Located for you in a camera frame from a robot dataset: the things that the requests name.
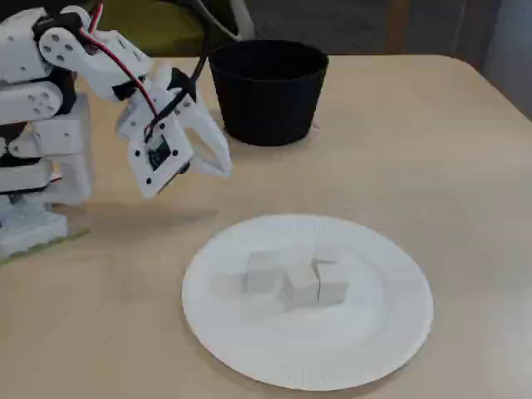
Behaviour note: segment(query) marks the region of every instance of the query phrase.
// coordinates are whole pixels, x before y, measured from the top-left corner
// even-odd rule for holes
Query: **paper plate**
[[[287,311],[278,288],[243,290],[250,251],[318,241],[356,259],[345,303]],[[248,220],[213,237],[186,272],[182,301],[192,331],[221,362],[305,391],[356,387],[394,372],[420,349],[434,312],[423,272],[390,240],[346,220],[298,214]]]

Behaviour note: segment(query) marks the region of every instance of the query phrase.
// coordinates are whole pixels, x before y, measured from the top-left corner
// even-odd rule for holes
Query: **black plastic pot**
[[[252,145],[286,145],[311,128],[328,66],[297,42],[253,40],[209,57],[225,129]]]

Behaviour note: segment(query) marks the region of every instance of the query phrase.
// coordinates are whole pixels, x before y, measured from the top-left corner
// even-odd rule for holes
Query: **white cube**
[[[289,308],[318,304],[319,280],[310,264],[285,270],[282,295]]]
[[[346,301],[347,289],[349,288],[347,268],[351,265],[349,259],[345,258],[335,264],[314,264],[319,278],[318,302],[320,306],[331,306]]]
[[[295,243],[279,250],[281,268],[306,268],[313,260],[313,246],[306,243]]]
[[[280,252],[260,250],[249,253],[245,276],[245,291],[266,293],[271,291],[280,277]]]
[[[337,247],[327,242],[318,241],[314,247],[313,262],[315,264],[335,264],[342,260]]]

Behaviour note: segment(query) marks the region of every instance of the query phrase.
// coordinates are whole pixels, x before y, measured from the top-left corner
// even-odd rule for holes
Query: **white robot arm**
[[[16,236],[13,228],[20,227],[18,214],[33,212],[32,206],[41,211],[47,204],[81,204],[91,194],[88,101],[75,92],[76,74],[100,98],[128,100],[116,130],[129,141],[127,158],[146,198],[189,168],[222,176],[231,172],[227,140],[200,95],[183,84],[185,75],[162,65],[150,80],[153,61],[119,32],[97,31],[94,18],[80,7],[55,16],[37,8],[0,24],[0,128],[27,123],[14,138],[2,138],[0,131],[0,259],[2,253],[18,252],[8,248]],[[181,103],[154,125],[182,90],[187,94]],[[214,156],[195,150],[185,129]],[[54,163],[60,179],[53,178]],[[40,223],[24,231],[35,232]],[[55,238],[41,235],[16,249]]]

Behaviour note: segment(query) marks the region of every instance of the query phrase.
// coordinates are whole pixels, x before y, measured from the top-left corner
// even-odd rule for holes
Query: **beige tabletop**
[[[207,71],[200,90],[219,119]],[[114,135],[122,106],[91,104],[95,192],[61,208],[91,232],[0,268],[0,398],[532,397],[532,125],[471,67],[332,57],[319,132],[284,148],[232,140],[229,180],[184,175],[149,201]],[[436,318],[399,372],[291,392],[241,377],[190,332],[180,284],[195,251],[293,212],[370,226],[421,265]]]

